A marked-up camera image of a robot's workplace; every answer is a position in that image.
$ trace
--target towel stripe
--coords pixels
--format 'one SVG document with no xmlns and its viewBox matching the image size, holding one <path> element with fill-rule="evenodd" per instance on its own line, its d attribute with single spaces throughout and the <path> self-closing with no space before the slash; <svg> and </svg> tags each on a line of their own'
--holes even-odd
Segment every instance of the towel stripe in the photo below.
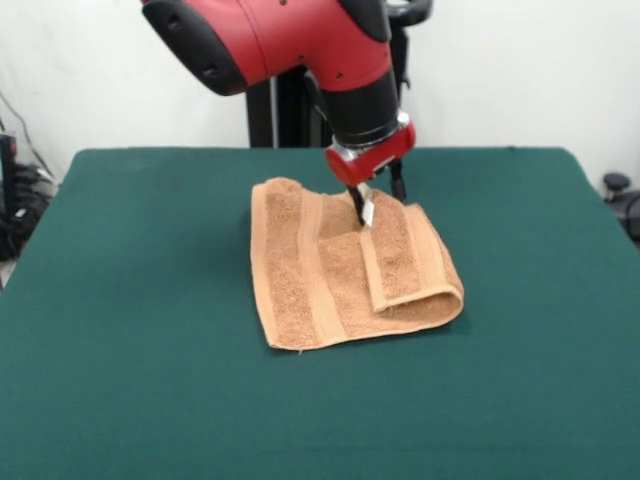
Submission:
<svg viewBox="0 0 640 480">
<path fill-rule="evenodd" d="M 337 343 L 347 340 L 347 334 L 340 321 L 335 300 L 327 284 L 320 253 L 318 252 L 322 205 L 321 195 L 303 190 L 298 254 L 308 286 L 309 304 L 316 335 L 322 343 Z"/>
</svg>

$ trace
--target towel fold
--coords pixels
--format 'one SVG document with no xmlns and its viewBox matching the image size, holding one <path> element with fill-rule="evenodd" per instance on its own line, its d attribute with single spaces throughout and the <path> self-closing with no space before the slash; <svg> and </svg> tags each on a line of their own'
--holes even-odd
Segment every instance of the towel fold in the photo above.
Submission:
<svg viewBox="0 0 640 480">
<path fill-rule="evenodd" d="M 450 322 L 464 289 L 418 205 L 375 191 L 373 228 L 348 193 L 275 178 L 253 188 L 251 269 L 269 346 L 310 350 Z"/>
</svg>

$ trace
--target terry cloth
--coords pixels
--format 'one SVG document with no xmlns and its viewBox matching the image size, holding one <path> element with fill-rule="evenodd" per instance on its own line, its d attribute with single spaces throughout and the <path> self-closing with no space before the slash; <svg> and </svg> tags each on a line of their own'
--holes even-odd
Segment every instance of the terry cloth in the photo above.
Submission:
<svg viewBox="0 0 640 480">
<path fill-rule="evenodd" d="M 275 178 L 251 199 L 251 269 L 267 343 L 310 350 L 444 325 L 463 309 L 451 256 L 418 205 L 374 191 L 372 228 L 347 192 Z"/>
</svg>

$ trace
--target black chair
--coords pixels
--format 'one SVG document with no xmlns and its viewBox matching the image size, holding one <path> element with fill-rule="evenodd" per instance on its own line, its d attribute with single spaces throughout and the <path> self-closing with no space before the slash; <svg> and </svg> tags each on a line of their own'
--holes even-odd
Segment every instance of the black chair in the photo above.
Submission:
<svg viewBox="0 0 640 480">
<path fill-rule="evenodd" d="M 621 173 L 609 173 L 604 177 L 607 187 L 605 201 L 614 215 L 635 241 L 640 241 L 640 190 L 631 190 L 631 180 Z"/>
</svg>

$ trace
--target table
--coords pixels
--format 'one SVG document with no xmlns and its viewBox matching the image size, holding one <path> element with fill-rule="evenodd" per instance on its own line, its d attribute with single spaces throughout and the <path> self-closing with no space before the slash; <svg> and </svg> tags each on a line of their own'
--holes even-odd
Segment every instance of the table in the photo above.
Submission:
<svg viewBox="0 0 640 480">
<path fill-rule="evenodd" d="M 464 313 L 298 355 L 264 340 L 249 201 L 340 191 L 319 150 L 81 152 L 0 300 L 0 478 L 637 478 L 640 255 L 575 158 L 405 171 Z"/>
</svg>

